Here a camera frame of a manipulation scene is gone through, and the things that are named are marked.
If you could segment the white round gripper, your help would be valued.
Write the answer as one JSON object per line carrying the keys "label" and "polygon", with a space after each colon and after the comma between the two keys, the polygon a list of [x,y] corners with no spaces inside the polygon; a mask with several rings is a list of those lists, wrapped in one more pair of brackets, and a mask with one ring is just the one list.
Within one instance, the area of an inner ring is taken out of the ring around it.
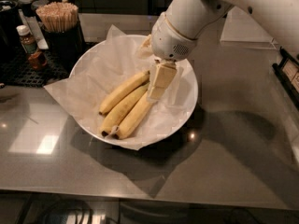
{"label": "white round gripper", "polygon": [[181,35],[163,12],[148,35],[136,51],[136,56],[146,59],[152,54],[164,59],[149,70],[148,100],[159,101],[177,74],[175,63],[166,60],[181,61],[195,48],[197,40]]}

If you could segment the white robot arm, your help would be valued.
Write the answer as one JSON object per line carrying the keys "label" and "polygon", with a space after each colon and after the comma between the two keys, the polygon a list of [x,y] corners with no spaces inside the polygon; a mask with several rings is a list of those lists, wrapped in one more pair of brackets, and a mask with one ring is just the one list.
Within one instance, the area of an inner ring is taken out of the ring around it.
{"label": "white robot arm", "polygon": [[278,44],[299,56],[299,0],[173,0],[137,50],[173,64],[188,57],[209,24],[233,7],[249,14]]}

